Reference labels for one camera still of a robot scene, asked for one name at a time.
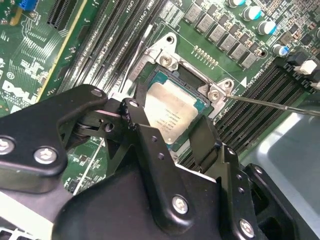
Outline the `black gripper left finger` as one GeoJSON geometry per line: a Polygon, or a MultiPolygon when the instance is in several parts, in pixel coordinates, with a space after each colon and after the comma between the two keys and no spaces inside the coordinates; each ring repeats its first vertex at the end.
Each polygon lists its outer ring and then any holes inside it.
{"type": "MultiPolygon", "coordinates": [[[[54,190],[67,167],[66,148],[77,121],[107,101],[103,91],[84,84],[2,117],[0,187],[28,194],[54,190]]],[[[112,139],[128,140],[135,149],[155,222],[161,228],[190,228],[194,207],[174,206],[175,197],[187,201],[189,195],[160,131],[149,125],[142,106],[125,98],[119,114],[108,117],[120,124],[112,139]]]]}

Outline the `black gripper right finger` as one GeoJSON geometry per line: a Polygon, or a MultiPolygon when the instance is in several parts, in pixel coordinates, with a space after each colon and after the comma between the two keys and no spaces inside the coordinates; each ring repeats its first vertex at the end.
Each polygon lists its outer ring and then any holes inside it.
{"type": "Polygon", "coordinates": [[[219,186],[219,231],[224,240],[310,240],[312,230],[259,165],[242,166],[213,123],[201,116],[189,133],[200,172],[219,186]]]}

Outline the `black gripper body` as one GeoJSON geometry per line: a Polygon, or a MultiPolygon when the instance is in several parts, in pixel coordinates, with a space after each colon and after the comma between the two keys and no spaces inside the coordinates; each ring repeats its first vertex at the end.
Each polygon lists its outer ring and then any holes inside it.
{"type": "Polygon", "coordinates": [[[74,196],[58,214],[53,240],[220,240],[219,187],[179,167],[194,204],[191,229],[169,235],[155,223],[138,166],[132,164],[74,196]]]}

